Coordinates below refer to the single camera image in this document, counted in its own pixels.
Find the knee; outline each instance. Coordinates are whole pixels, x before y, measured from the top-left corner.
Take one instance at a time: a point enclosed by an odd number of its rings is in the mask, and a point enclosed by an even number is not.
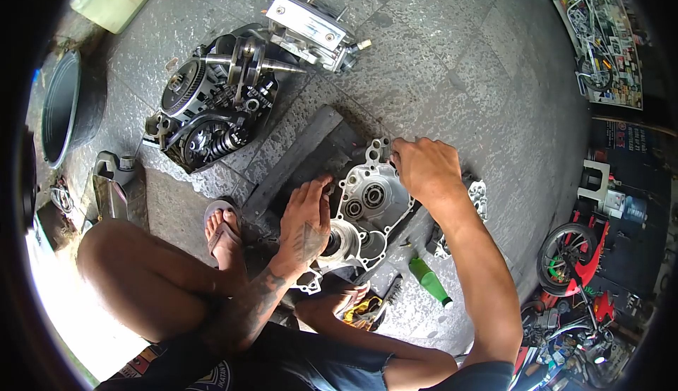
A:
[[[95,278],[111,269],[114,260],[124,257],[129,250],[125,244],[136,228],[121,219],[105,219],[94,225],[83,236],[78,246],[75,264],[81,277]]]

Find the black plastic bucket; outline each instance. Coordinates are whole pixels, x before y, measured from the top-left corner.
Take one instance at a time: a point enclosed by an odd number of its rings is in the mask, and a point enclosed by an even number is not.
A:
[[[84,69],[80,53],[66,53],[49,82],[42,115],[42,145],[52,169],[73,149],[92,141],[106,107],[106,82]]]

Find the aluminum crankcase half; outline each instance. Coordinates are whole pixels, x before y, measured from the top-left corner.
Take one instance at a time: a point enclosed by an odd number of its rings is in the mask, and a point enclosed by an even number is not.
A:
[[[293,288],[320,291],[322,276],[345,266],[374,269],[386,257],[389,233],[412,209],[414,198],[400,183],[388,138],[374,139],[366,162],[339,182],[342,195],[325,251]]]

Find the foot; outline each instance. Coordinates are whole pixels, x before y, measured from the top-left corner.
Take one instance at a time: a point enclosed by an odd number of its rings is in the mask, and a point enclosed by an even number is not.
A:
[[[321,322],[322,319],[327,319],[328,317],[336,318],[341,312],[356,306],[365,298],[368,291],[369,282],[360,287],[351,284],[338,294],[298,302],[295,305],[294,314],[297,316],[297,319],[313,327],[313,325]]]
[[[223,222],[227,223],[227,225],[231,227],[233,233],[240,237],[238,219],[235,213],[230,209],[226,211],[216,209],[209,217],[208,226],[205,228],[205,236],[207,237],[208,242],[214,236],[216,228]],[[219,263],[220,270],[226,270],[231,265],[234,251],[240,251],[240,243],[236,242],[230,234],[223,232],[214,245],[214,249],[210,255]]]

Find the black t-shirt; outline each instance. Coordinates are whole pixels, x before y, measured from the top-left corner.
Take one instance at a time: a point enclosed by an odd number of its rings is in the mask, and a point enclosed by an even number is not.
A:
[[[352,352],[360,351],[359,348],[352,349]],[[188,333],[161,345],[150,346],[130,361],[118,374],[102,382],[97,387],[97,391],[186,389],[196,391],[313,391],[313,388],[302,380],[300,375],[295,375],[275,362],[257,360],[243,357],[222,361],[212,356],[195,334]],[[440,384],[427,389],[430,391],[505,391],[512,375],[513,365],[511,363],[477,363],[459,370]],[[365,387],[353,388],[362,390]]]

